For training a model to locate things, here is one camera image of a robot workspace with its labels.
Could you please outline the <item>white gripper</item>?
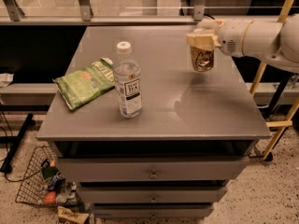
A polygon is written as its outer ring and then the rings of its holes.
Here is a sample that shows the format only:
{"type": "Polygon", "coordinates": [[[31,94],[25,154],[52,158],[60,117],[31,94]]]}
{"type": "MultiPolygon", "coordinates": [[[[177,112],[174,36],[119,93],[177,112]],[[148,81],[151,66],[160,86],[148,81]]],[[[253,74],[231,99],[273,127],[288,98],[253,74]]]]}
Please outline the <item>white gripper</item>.
{"type": "Polygon", "coordinates": [[[199,21],[196,29],[199,31],[218,31],[215,34],[187,34],[187,43],[195,48],[212,51],[221,44],[220,50],[232,57],[244,57],[243,43],[245,33],[251,21],[204,20],[199,21]]]}

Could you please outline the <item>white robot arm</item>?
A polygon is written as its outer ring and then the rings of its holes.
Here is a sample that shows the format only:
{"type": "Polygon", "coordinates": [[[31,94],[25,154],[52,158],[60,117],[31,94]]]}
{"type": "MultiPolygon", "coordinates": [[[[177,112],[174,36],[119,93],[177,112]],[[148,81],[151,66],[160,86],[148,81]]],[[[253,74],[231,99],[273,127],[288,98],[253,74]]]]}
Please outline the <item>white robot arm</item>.
{"type": "Polygon", "coordinates": [[[255,20],[199,21],[186,34],[187,44],[206,51],[219,48],[232,57],[253,57],[278,69],[299,72],[299,14],[285,22],[255,20]]]}

